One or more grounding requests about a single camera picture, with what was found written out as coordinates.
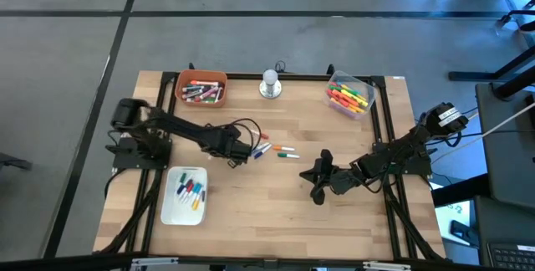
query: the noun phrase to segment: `blue marker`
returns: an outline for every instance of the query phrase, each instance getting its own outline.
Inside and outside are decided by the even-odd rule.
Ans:
[[[258,157],[264,155],[265,152],[267,152],[269,149],[271,149],[272,144],[269,144],[265,146],[261,151],[259,151],[257,154],[254,155],[254,159],[257,159]]]

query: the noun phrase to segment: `wooden table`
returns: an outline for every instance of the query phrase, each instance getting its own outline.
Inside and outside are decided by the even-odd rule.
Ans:
[[[155,104],[161,72],[141,71],[134,98]],[[410,99],[402,77],[386,77],[395,135],[414,126]],[[250,117],[269,134],[270,141],[297,149],[300,159],[283,159],[269,151],[258,160],[231,169],[224,159],[209,158],[192,141],[173,136],[171,166],[202,166],[208,170],[206,218],[198,226],[168,226],[160,220],[166,172],[158,200],[150,253],[234,258],[392,259],[390,235],[382,193],[354,188],[343,196],[326,189],[323,206],[309,197],[310,182],[298,176],[313,167],[322,149],[330,149],[334,164],[348,163],[371,151],[375,141],[369,116],[347,118],[322,101],[324,81],[283,81],[283,92],[266,100],[257,80],[230,80],[227,102],[220,109],[187,107],[180,100],[175,114],[213,125]],[[168,88],[166,102],[171,88]],[[386,129],[381,100],[377,99],[383,139]],[[427,184],[405,176],[410,215],[425,240],[444,255],[435,208]],[[128,170],[110,185],[94,250],[107,246],[132,213],[140,179]],[[135,249],[145,219],[140,221]],[[403,226],[397,222],[402,254],[406,256]]]

